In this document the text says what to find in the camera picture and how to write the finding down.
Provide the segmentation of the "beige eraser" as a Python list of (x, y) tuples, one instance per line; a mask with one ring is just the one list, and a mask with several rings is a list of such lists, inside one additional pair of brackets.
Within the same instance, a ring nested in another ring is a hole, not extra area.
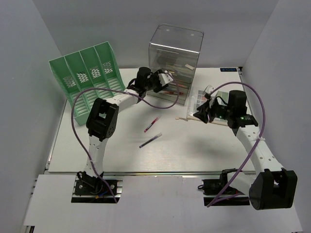
[(193, 66), (191, 66), (191, 65), (188, 65), (188, 64), (185, 64), (185, 67), (187, 67), (187, 68), (190, 69), (190, 70), (194, 70), (194, 69), (195, 69), (195, 67), (193, 67)]

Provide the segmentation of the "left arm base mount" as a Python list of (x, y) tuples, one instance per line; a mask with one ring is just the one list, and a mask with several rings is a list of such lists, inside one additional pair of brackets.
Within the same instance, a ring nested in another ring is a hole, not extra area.
[(71, 203), (116, 204), (121, 197), (122, 180), (108, 178), (103, 182), (85, 171), (76, 174)]

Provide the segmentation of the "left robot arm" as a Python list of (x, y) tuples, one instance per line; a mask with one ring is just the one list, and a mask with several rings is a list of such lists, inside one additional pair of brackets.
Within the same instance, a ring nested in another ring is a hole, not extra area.
[(168, 71), (160, 69), (152, 72), (147, 67), (141, 67), (137, 77), (124, 90), (124, 94), (118, 94), (106, 100), (101, 98), (95, 100), (86, 122), (90, 157), (87, 159), (84, 172), (91, 177), (86, 182), (86, 188), (91, 193), (97, 194), (102, 190), (103, 182), (96, 177), (103, 175), (105, 147), (108, 139), (116, 130), (118, 114), (139, 103), (148, 91), (157, 93), (168, 87), (172, 81), (172, 75)]

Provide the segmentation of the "plastic sleeve with printed sheets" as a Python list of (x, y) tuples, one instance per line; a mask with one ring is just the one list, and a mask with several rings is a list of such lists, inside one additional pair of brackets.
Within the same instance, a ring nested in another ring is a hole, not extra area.
[[(226, 103), (228, 102), (228, 98), (229, 98), (228, 92), (217, 91), (216, 96), (220, 96)], [(224, 102), (220, 98), (217, 98), (217, 100), (220, 105), (225, 105)], [(189, 104), (188, 104), (186, 118), (188, 120), (200, 121), (198, 118), (195, 118), (193, 114), (198, 112), (197, 108), (201, 106), (202, 104), (204, 104), (206, 101), (207, 99), (205, 98), (204, 90), (200, 90), (198, 87), (192, 87), (190, 90), (190, 95), (189, 95)], [(226, 121), (223, 120), (222, 118), (216, 118), (213, 121), (213, 123), (216, 121), (221, 122), (221, 124), (226, 123)]]

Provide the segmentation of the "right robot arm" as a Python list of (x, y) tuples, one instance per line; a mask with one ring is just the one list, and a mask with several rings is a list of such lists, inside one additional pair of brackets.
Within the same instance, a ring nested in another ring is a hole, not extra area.
[(297, 185), (297, 175), (286, 170), (276, 159), (261, 137), (261, 129), (256, 119), (247, 113), (246, 93), (232, 90), (228, 101), (219, 103), (219, 96), (205, 93), (207, 99), (197, 108), (194, 117), (204, 123), (212, 123), (215, 118), (227, 121), (237, 139), (242, 143), (247, 159), (252, 162), (256, 177), (246, 175), (241, 168), (225, 169), (219, 180), (204, 181), (204, 194), (214, 195), (214, 199), (205, 203), (210, 207), (224, 201), (222, 194), (236, 197), (239, 193), (248, 197), (256, 210), (291, 208)]

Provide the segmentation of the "yellow highlighter pen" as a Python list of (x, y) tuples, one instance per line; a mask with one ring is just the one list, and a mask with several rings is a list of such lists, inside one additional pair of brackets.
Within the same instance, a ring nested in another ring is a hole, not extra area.
[(178, 68), (184, 68), (184, 66), (182, 65), (178, 65), (178, 64), (171, 64), (171, 63), (167, 63), (166, 67), (168, 69), (178, 69)]

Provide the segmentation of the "clear plastic drawer cabinet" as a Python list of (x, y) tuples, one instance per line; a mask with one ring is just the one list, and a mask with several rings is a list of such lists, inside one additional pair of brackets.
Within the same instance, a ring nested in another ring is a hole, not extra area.
[[(203, 38), (203, 31), (170, 24), (158, 25), (149, 43), (149, 68), (152, 72), (159, 69), (167, 70), (172, 74), (176, 83), (170, 83), (167, 88), (158, 93), (150, 91), (148, 95), (174, 102), (177, 95), (169, 95), (164, 92), (179, 90), (184, 95), (179, 95), (177, 103), (180, 105), (186, 103), (197, 68)], [(167, 63), (182, 65), (184, 68), (168, 69)], [(185, 64), (191, 65), (195, 69), (190, 70), (185, 67)]]

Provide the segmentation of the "red pen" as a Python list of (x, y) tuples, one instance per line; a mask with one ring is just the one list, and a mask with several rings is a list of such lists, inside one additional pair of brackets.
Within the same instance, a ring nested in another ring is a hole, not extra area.
[(159, 117), (156, 117), (144, 130), (144, 133), (146, 133), (158, 120), (159, 120)]
[(177, 92), (177, 91), (165, 91), (164, 93), (169, 94), (169, 95), (177, 95), (177, 94), (184, 95), (183, 92)]

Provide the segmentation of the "dark purple pen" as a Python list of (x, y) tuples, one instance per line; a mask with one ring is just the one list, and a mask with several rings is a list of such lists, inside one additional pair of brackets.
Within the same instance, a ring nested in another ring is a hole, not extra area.
[(147, 144), (153, 142), (154, 140), (158, 139), (158, 138), (161, 137), (161, 136), (162, 136), (162, 133), (159, 133), (159, 134), (155, 135), (155, 136), (152, 137), (151, 139), (149, 139), (149, 140), (147, 140), (146, 142), (144, 142), (143, 144), (141, 144), (141, 145), (139, 146), (139, 148), (142, 148), (142, 147), (146, 146)]

